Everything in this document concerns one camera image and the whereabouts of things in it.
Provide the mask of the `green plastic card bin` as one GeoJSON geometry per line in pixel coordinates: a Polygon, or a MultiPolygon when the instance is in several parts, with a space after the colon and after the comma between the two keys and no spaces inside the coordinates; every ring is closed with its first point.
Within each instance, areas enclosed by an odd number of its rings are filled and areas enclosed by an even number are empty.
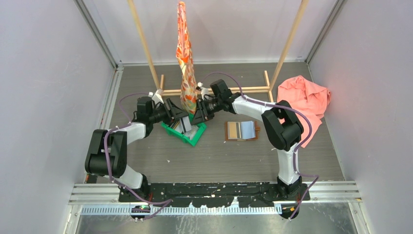
{"type": "Polygon", "coordinates": [[[195,146],[203,135],[207,126],[204,123],[200,123],[197,125],[191,125],[189,129],[184,129],[182,123],[184,123],[185,126],[188,127],[189,122],[192,121],[192,119],[193,115],[190,114],[189,117],[184,118],[183,121],[178,121],[173,124],[168,125],[162,122],[162,127],[166,130],[168,135],[175,136],[184,143],[195,146]]]}

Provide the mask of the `gold black-striped credit card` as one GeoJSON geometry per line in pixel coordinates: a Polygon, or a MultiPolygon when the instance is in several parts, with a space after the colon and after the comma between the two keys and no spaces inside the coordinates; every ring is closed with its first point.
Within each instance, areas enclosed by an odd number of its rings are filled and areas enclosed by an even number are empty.
{"type": "Polygon", "coordinates": [[[227,138],[231,140],[239,140],[242,138],[242,128],[240,122],[227,123],[227,138]]]}

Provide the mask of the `brown leather card holder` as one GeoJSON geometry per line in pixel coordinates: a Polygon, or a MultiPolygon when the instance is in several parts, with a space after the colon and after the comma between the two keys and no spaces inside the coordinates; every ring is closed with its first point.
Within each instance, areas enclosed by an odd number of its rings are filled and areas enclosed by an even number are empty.
{"type": "Polygon", "coordinates": [[[225,139],[229,141],[250,141],[257,140],[259,138],[259,133],[261,128],[259,127],[257,121],[241,121],[242,128],[242,138],[239,140],[231,140],[227,138],[227,123],[224,124],[225,127],[225,139]]]}

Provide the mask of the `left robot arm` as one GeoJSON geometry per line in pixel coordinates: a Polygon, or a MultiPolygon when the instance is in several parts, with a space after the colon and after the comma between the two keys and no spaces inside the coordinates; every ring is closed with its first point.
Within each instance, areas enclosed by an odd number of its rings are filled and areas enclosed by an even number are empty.
{"type": "Polygon", "coordinates": [[[85,171],[107,177],[124,188],[131,188],[131,196],[136,201],[145,201],[150,194],[148,180],[144,174],[127,164],[128,145],[148,137],[156,123],[173,124],[188,117],[188,112],[169,98],[163,102],[151,97],[140,97],[133,119],[125,127],[93,131],[85,159],[85,171]]]}

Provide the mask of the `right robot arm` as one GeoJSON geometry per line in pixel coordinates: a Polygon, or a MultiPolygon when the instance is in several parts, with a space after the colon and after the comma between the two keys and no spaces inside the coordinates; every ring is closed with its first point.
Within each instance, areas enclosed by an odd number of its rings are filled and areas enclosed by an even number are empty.
{"type": "Polygon", "coordinates": [[[291,200],[302,184],[302,177],[297,171],[297,151],[304,128],[289,103],[284,100],[263,102],[240,92],[233,93],[222,79],[211,84],[212,96],[200,82],[196,89],[202,97],[196,102],[196,112],[191,121],[193,125],[213,119],[219,111],[252,117],[264,124],[268,140],[278,154],[278,194],[284,200],[291,200]]]}

